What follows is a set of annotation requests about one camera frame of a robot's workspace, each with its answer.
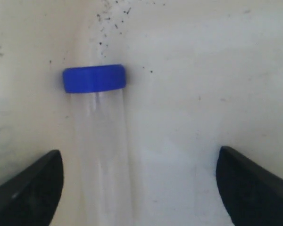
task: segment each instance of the plastic vial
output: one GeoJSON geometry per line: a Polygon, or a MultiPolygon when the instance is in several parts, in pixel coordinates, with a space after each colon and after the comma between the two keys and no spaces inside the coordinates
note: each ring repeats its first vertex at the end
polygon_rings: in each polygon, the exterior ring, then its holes
{"type": "Polygon", "coordinates": [[[122,65],[69,68],[71,95],[89,226],[132,226],[132,202],[122,88],[122,65]]]}

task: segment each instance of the white container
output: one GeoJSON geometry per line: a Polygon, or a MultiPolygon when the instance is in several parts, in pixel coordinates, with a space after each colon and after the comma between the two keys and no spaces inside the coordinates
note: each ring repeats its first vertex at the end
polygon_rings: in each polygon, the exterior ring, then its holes
{"type": "Polygon", "coordinates": [[[71,93],[89,226],[131,226],[132,205],[121,65],[71,68],[71,93]]]}

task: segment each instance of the blue cap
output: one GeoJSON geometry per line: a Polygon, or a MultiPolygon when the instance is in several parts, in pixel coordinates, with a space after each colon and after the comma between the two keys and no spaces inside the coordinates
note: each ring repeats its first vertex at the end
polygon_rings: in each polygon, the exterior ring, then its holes
{"type": "Polygon", "coordinates": [[[63,72],[66,93],[94,93],[126,86],[125,68],[122,65],[67,68],[63,72]]]}

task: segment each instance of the clear plastic tube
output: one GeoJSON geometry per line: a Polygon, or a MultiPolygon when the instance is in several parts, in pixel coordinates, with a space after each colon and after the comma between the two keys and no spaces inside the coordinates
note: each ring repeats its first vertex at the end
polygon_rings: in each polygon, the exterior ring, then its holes
{"type": "Polygon", "coordinates": [[[132,226],[121,89],[71,94],[89,226],[132,226]]]}

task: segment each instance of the dark speck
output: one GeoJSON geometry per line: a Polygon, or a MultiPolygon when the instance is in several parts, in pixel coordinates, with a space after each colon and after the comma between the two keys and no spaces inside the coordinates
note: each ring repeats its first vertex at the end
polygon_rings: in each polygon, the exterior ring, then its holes
{"type": "Polygon", "coordinates": [[[127,15],[130,13],[131,9],[131,7],[128,9],[128,11],[126,12],[127,15]]]}
{"type": "Polygon", "coordinates": [[[247,10],[245,10],[243,13],[244,14],[248,14],[248,13],[250,13],[251,12],[251,10],[250,9],[247,9],[247,10]]]}

